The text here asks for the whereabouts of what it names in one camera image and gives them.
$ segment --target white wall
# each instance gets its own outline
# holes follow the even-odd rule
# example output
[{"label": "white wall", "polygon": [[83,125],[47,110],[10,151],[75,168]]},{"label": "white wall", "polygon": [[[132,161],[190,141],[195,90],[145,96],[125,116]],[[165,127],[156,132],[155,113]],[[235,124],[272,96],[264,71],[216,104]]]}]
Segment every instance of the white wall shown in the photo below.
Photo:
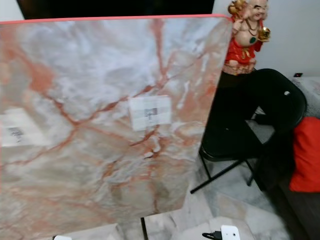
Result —
[{"label": "white wall", "polygon": [[0,21],[23,20],[16,0],[0,0]]},{"label": "white wall", "polygon": [[[215,0],[213,13],[228,14],[231,0]],[[320,0],[269,0],[270,42],[256,54],[257,69],[276,69],[287,77],[294,73],[320,76]]]}]

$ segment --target pink marble slab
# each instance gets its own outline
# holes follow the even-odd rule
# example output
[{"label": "pink marble slab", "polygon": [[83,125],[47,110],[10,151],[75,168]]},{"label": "pink marble slab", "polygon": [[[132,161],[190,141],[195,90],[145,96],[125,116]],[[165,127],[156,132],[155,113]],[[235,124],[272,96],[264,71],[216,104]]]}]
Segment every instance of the pink marble slab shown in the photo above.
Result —
[{"label": "pink marble slab", "polygon": [[[48,140],[1,148],[0,239],[35,240],[182,206],[231,35],[225,17],[0,26],[1,114]],[[128,99],[169,96],[134,131]]]}]

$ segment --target figurine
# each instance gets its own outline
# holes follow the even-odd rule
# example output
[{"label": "figurine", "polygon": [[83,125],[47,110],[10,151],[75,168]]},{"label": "figurine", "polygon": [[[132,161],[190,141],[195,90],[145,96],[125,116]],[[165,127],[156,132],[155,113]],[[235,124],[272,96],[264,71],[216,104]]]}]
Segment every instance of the figurine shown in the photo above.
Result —
[{"label": "figurine", "polygon": [[222,70],[231,75],[249,74],[256,64],[255,51],[270,38],[270,30],[263,25],[268,0],[235,0],[228,11],[232,14],[232,39]]}]

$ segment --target red pillow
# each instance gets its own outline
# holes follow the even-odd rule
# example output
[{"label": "red pillow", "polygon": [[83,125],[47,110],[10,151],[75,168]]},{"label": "red pillow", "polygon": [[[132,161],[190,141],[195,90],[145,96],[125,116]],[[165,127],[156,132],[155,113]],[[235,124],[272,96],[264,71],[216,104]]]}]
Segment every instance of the red pillow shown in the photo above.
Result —
[{"label": "red pillow", "polygon": [[290,189],[294,192],[320,192],[320,119],[305,117],[294,130],[294,161]]}]

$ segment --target chair backrest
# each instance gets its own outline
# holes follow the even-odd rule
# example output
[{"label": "chair backrest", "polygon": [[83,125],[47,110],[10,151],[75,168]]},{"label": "chair backrest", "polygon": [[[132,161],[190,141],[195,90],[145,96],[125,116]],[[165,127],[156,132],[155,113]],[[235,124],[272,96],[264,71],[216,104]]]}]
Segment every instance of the chair backrest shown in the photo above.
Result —
[{"label": "chair backrest", "polygon": [[280,72],[261,69],[252,72],[244,91],[259,105],[278,133],[292,130],[304,117],[307,101],[301,90]]}]

